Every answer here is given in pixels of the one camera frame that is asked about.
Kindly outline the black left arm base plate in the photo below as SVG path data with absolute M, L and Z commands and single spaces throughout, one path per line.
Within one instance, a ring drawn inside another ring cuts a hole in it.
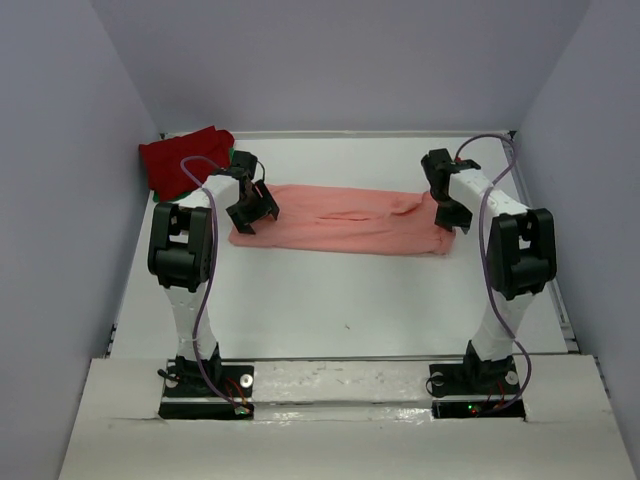
M 174 361 L 157 374 L 164 385 L 158 414 L 165 420 L 241 421 L 254 418 L 255 366 L 223 362 L 215 393 L 201 378 L 182 379 Z

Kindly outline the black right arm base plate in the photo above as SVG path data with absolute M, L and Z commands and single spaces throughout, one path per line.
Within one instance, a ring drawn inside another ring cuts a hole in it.
M 431 413 L 437 420 L 526 417 L 521 399 L 506 407 L 520 390 L 513 364 L 478 383 L 471 382 L 461 363 L 432 364 L 425 389 L 432 398 Z

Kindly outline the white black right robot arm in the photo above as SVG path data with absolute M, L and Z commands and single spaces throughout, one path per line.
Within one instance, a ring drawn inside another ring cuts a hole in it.
M 437 203 L 436 225 L 448 231 L 478 228 L 488 296 L 461 362 L 431 365 L 426 386 L 436 398 L 490 395 L 496 387 L 517 395 L 517 331 L 534 297 L 557 272 L 553 215 L 510 197 L 478 163 L 455 160 L 445 149 L 429 151 L 421 165 Z

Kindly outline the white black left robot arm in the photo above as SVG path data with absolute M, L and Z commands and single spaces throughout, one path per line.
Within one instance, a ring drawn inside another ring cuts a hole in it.
M 147 265 L 171 304 L 178 339 L 174 364 L 159 374 L 230 403 L 232 398 L 219 389 L 223 366 L 207 311 L 219 249 L 217 208 L 213 192 L 189 170 L 193 162 L 203 162 L 215 176 L 238 182 L 238 200 L 226 208 L 237 232 L 253 235 L 253 224 L 267 217 L 277 219 L 279 206 L 265 179 L 255 178 L 256 170 L 264 168 L 262 162 L 250 152 L 234 151 L 228 167 L 201 155 L 180 161 L 183 173 L 204 192 L 206 206 L 161 202 L 153 211 Z

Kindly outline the aluminium table edge rail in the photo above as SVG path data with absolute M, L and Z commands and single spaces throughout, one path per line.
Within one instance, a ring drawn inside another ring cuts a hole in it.
M 503 140 L 502 144 L 507 162 L 511 162 L 513 158 L 517 156 L 517 151 L 519 149 L 519 142 L 516 139 L 517 131 L 506 131 L 505 134 L 507 139 Z M 548 200 L 544 200 L 543 197 L 538 193 L 532 194 L 532 190 L 529 188 L 529 183 L 525 178 L 524 170 L 522 169 L 520 160 L 517 160 L 517 165 L 512 169 L 511 176 L 513 177 L 513 182 L 518 191 L 518 195 L 526 204 L 535 207 L 546 207 L 552 210 L 552 207 Z M 566 310 L 564 299 L 562 297 L 560 286 L 558 284 L 558 278 L 555 278 L 554 280 L 546 284 L 543 297 L 545 298 L 546 303 L 550 303 L 553 305 L 554 318 L 558 322 L 567 352 L 569 354 L 579 354 L 580 347 L 576 340 L 576 335 L 571 325 L 569 314 Z M 535 300 L 531 308 L 527 310 L 526 319 L 523 323 L 524 329 L 520 330 L 520 333 L 531 333 L 538 325 L 538 323 L 536 322 L 536 318 L 534 318 L 533 315 L 539 312 L 540 305 L 541 301 Z

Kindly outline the salmon pink t-shirt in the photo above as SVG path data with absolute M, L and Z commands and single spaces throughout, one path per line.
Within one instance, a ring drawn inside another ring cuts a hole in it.
M 252 234 L 233 229 L 237 247 L 408 256 L 451 251 L 455 234 L 435 224 L 428 192 L 311 185 L 271 185 L 280 213 L 254 223 Z

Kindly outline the folded green t-shirt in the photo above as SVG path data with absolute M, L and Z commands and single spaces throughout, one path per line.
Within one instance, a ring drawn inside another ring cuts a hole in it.
M 220 168 L 228 168 L 234 148 L 216 149 L 206 154 L 206 159 L 192 159 L 186 162 L 186 169 L 203 184 Z M 168 202 L 184 198 L 199 188 L 182 168 L 183 157 L 174 155 L 155 164 L 149 173 L 150 189 L 154 191 L 155 202 Z

